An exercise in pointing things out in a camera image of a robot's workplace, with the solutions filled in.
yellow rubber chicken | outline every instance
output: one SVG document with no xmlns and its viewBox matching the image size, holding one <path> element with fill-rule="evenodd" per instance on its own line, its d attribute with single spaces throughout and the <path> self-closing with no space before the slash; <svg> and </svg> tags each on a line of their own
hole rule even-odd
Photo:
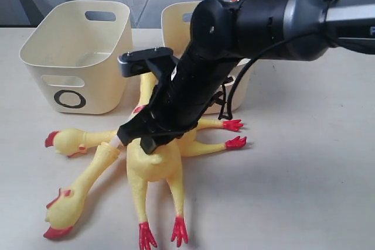
<svg viewBox="0 0 375 250">
<path fill-rule="evenodd" d="M 152 73 L 141 75 L 140 99 L 130 118 L 135 116 L 149 102 L 156 77 Z M 166 179 L 171 189 L 175 204 L 176 220 L 171 241 L 177 240 L 177 247 L 182 241 L 188 242 L 188 234 L 184 221 L 184 191 L 181 157 L 204 155 L 221 150 L 242 148 L 246 137 L 239 136 L 233 140 L 219 144 L 205 144 L 195 141 L 197 130 L 205 128 L 224 128 L 238 131 L 243 126 L 240 120 L 218 121 L 201 119 L 198 126 L 175 139 L 158 147 L 154 153 L 147 155 L 140 146 L 140 139 L 133 140 L 127 146 L 127 175 L 132 188 L 135 208 L 139 220 L 139 248 L 157 247 L 154 236 L 149 228 L 146 215 L 146 193 L 149 182 Z M 89 133 L 78 129 L 66 129 L 52 132 L 45 140 L 45 147 L 54 146 L 57 152 L 69 157 L 77 153 L 86 153 L 88 148 L 97 146 L 93 161 L 89 167 L 73 182 L 70 187 L 59 190 L 58 197 L 47 205 L 46 221 L 50 228 L 44 234 L 48 239 L 55 239 L 68 234 L 78 221 L 88 192 L 120 154 L 113 145 L 117 130 Z"/>
</svg>

black cable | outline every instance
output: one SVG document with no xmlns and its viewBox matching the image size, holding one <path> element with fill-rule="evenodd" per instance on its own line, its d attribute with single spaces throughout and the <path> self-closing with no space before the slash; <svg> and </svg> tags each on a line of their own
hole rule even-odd
<svg viewBox="0 0 375 250">
<path fill-rule="evenodd" d="M 231 120 L 233 119 L 233 114 L 232 114 L 232 100 L 233 100 L 233 96 L 234 96 L 234 93 L 236 92 L 236 89 L 239 85 L 239 83 L 241 82 L 241 79 L 243 78 L 243 76 L 245 75 L 246 71 L 248 71 L 248 69 L 257 61 L 259 60 L 260 58 L 262 58 L 262 56 L 264 56 L 267 52 L 271 51 L 272 49 L 276 48 L 276 47 L 279 47 L 279 46 L 282 46 L 282 45 L 285 45 L 285 44 L 288 44 L 289 42 L 293 41 L 293 40 L 296 40 L 296 39 L 299 39 L 299 38 L 302 38 L 302 37 L 305 37 L 305 36 L 309 36 L 309 35 L 315 35 L 315 34 L 320 34 L 321 32 L 308 32 L 308 33 L 303 33 L 301 35 L 296 35 L 296 36 L 293 36 L 289 39 L 285 39 L 283 41 L 280 41 L 278 43 L 275 43 L 273 45 L 271 45 L 270 47 L 267 47 L 266 49 L 264 49 L 263 51 L 259 52 L 259 54 L 257 54 L 256 56 L 254 56 L 252 59 L 250 59 L 250 61 L 248 61 L 245 66 L 241 69 L 241 71 L 239 72 L 237 78 L 234 80 L 234 83 L 233 83 L 233 86 L 232 86 L 232 89 L 230 90 L 229 92 L 229 95 L 228 95 L 228 100 L 227 100 L 227 115 L 220 115 L 219 116 L 219 119 L 228 119 L 228 120 Z"/>
</svg>

white table surface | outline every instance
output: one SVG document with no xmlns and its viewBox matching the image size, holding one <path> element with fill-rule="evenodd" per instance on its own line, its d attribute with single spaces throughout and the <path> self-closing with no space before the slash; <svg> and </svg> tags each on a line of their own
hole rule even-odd
<svg viewBox="0 0 375 250">
<path fill-rule="evenodd" d="M 45 137 L 69 127 L 116 128 L 137 103 L 129 95 L 138 95 L 138 83 L 108 114 L 55 112 L 18 57 L 31 32 L 0 29 L 0 249 L 138 249 L 124 158 L 94 185 L 71 236 L 42 237 L 45 205 L 93 156 L 57 155 L 44 148 Z M 160 46 L 161 31 L 134 30 L 134 43 Z M 241 134 L 252 149 L 183 161 L 190 242 L 182 249 L 374 249 L 374 56 L 337 49 L 314 62 L 259 62 L 234 117 L 246 123 Z M 235 136 L 215 129 L 200 138 Z M 164 182 L 150 185 L 147 208 L 159 249 L 175 249 Z"/>
</svg>

basket handle hole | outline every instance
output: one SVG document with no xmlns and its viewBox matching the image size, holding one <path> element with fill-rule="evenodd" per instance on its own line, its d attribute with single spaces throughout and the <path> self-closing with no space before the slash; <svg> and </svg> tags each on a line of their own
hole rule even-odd
<svg viewBox="0 0 375 250">
<path fill-rule="evenodd" d="M 104 11 L 87 11 L 85 14 L 86 19 L 96 20 L 101 22 L 115 22 L 116 15 L 112 12 Z"/>
<path fill-rule="evenodd" d="M 42 75 L 42 80 L 50 86 L 58 87 L 83 87 L 84 81 L 76 76 L 50 76 Z"/>
<path fill-rule="evenodd" d="M 190 23 L 191 19 L 192 19 L 192 14 L 193 13 L 185 13 L 182 15 L 182 20 L 184 23 Z"/>
</svg>

